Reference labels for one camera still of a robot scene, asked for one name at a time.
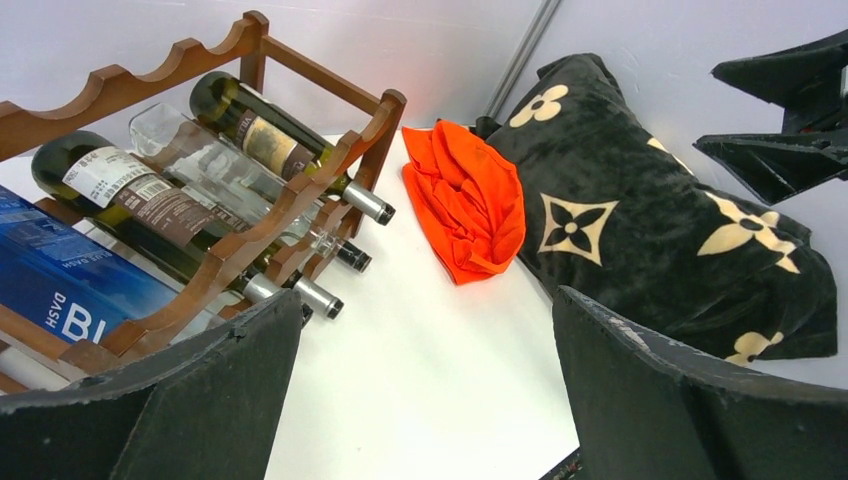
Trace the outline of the dark wine bottle silver neck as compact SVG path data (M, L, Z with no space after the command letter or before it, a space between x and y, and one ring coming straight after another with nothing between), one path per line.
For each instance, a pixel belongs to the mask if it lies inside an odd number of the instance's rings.
M36 184L59 203L187 284L208 251L235 233L211 209L110 140L77 130L41 145Z

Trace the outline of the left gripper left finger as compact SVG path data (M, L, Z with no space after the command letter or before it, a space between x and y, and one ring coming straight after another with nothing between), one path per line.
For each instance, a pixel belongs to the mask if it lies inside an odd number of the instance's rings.
M5 479L261 479L298 351L285 290L130 364L1 400Z

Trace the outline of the dark wine bottle brown label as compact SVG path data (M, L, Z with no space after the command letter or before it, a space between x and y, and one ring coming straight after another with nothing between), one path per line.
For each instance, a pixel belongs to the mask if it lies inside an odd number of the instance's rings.
M334 150L324 137L224 71L196 82L189 108L200 124L286 181L316 173Z

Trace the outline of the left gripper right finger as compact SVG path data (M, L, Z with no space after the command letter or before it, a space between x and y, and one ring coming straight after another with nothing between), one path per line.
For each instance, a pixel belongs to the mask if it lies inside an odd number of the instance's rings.
M575 479L843 479L847 393L740 367L570 287L552 307Z

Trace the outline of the dark green wine bottle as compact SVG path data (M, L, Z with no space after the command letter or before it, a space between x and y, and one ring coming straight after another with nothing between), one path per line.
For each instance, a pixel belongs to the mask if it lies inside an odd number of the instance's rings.
M340 298L306 277L300 270L295 270L278 285L258 268L250 267L235 277L229 283L228 289L253 303L270 298L282 289L290 289L298 292L301 301L313 312L329 319L335 319L344 308L344 302Z

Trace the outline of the small clear glass bottle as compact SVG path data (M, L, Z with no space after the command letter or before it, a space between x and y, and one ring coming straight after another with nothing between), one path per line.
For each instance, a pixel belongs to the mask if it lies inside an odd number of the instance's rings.
M283 193L282 179L168 104L157 103L136 114L128 130L134 149L145 160L248 228L258 224Z

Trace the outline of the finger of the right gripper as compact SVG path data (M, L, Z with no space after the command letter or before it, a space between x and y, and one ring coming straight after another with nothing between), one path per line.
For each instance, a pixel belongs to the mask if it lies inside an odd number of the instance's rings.
M847 126L847 32L759 56L721 62L711 75L783 109L783 133Z
M847 178L845 129L798 134L705 135L694 142L761 202L774 205Z

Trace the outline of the blue square glass bottle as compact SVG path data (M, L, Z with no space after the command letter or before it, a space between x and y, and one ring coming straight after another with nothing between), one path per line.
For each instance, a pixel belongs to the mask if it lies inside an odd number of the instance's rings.
M178 292L13 191L1 190L1 303L60 340L100 342Z

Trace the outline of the clear square bottle black cap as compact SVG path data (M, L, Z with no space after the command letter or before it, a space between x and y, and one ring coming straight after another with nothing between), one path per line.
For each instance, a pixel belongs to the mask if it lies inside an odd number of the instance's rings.
M362 273L370 265L372 257L348 240L322 228L287 229L280 239L288 246L306 240L311 251L322 259L338 258L341 262Z

